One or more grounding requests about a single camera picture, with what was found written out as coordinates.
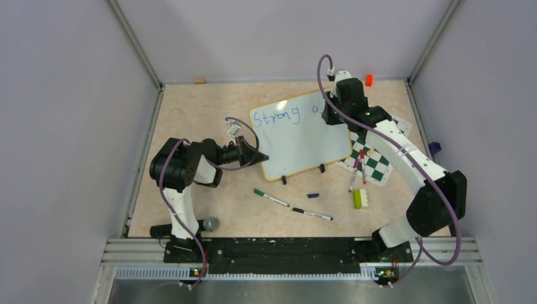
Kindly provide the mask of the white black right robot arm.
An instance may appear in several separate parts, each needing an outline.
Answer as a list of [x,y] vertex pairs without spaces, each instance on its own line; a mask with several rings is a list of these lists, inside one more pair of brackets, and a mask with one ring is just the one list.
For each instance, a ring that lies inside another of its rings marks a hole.
[[400,132],[384,108],[370,106],[361,80],[340,72],[329,80],[332,87],[321,90],[325,99],[322,118],[326,124],[345,124],[387,159],[414,194],[404,215],[373,233],[373,256],[388,261],[396,254],[398,245],[428,237],[449,225],[460,237],[459,220],[465,215],[467,196],[465,175],[449,172],[432,161]]

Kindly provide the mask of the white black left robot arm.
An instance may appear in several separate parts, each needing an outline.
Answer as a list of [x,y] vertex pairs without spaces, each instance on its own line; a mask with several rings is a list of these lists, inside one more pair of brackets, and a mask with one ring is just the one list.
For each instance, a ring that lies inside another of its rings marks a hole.
[[149,175],[161,191],[172,222],[152,226],[150,236],[169,238],[172,248],[179,249],[188,262],[199,260],[203,245],[197,240],[202,228],[194,215],[191,186],[216,188],[223,175],[222,165],[238,162],[243,168],[267,160],[269,156],[243,136],[223,146],[213,139],[189,142],[171,137],[152,159]]

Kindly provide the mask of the yellow framed whiteboard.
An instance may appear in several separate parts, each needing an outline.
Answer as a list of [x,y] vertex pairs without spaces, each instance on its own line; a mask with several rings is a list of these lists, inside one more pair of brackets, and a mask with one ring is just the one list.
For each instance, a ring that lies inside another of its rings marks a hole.
[[319,168],[351,155],[345,124],[327,125],[322,118],[325,100],[320,91],[283,99],[250,110],[251,126],[260,142],[267,181],[276,181]]

